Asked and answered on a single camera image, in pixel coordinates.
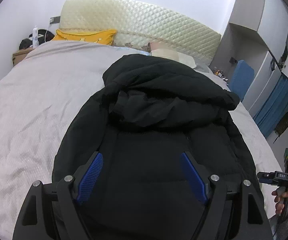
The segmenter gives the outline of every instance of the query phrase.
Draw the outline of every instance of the jacket hood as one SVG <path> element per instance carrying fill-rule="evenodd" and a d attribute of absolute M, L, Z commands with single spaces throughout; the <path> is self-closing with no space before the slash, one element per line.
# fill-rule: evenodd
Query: jacket hood
<path fill-rule="evenodd" d="M 123 56 L 103 74 L 103 80 L 111 120 L 131 130 L 221 123 L 223 112 L 228 114 L 239 103 L 238 95 L 203 74 L 158 57 Z"/>

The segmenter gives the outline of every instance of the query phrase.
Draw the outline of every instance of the small items on shelf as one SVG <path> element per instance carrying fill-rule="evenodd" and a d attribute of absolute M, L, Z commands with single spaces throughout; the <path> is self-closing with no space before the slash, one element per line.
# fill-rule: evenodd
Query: small items on shelf
<path fill-rule="evenodd" d="M 223 70 L 215 70 L 215 72 L 213 72 L 215 76 L 220 77 L 222 80 L 224 80 L 225 82 L 227 82 L 227 78 L 224 76 L 224 71 Z"/>

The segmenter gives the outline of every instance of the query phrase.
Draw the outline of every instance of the wall socket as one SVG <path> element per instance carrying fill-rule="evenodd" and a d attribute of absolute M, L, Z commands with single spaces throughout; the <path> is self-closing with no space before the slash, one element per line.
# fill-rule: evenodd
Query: wall socket
<path fill-rule="evenodd" d="M 55 23 L 60 23 L 60 16 L 56 16 L 56 17 L 51 17 L 50 18 L 50 24 L 55 24 Z"/>

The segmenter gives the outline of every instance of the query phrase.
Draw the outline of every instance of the blue gripper pad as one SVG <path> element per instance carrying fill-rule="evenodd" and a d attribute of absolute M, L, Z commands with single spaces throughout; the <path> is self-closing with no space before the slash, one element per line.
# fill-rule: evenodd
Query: blue gripper pad
<path fill-rule="evenodd" d="M 90 194 L 92 193 L 94 185 L 103 167 L 103 155 L 97 152 L 95 152 L 95 154 L 97 154 L 95 158 L 91 160 L 91 158 L 93 157 L 92 156 L 89 160 L 91 161 L 91 164 L 89 165 L 88 162 L 86 165 L 84 165 L 88 166 L 88 168 L 84 173 L 83 177 L 81 178 L 77 187 L 77 197 L 75 198 L 75 200 L 79 205 L 81 205 L 84 201 L 87 201 L 89 199 Z"/>
<path fill-rule="evenodd" d="M 188 180 L 189 185 L 191 186 L 195 197 L 198 201 L 201 201 L 204 205 L 206 205 L 208 198 L 206 195 L 206 188 L 203 180 L 197 173 L 186 153 L 182 153 L 180 158 L 182 170 Z"/>

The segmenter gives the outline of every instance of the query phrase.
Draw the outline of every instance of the black bag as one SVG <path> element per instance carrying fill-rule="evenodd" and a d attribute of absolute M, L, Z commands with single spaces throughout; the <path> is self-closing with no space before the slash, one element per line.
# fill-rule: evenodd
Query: black bag
<path fill-rule="evenodd" d="M 33 34 L 31 33 L 30 36 L 26 39 L 23 39 L 19 49 L 27 49 L 33 44 L 33 39 L 31 38 Z M 38 30 L 38 44 L 41 45 L 45 41 L 51 41 L 54 38 L 54 34 L 50 31 L 40 29 Z"/>

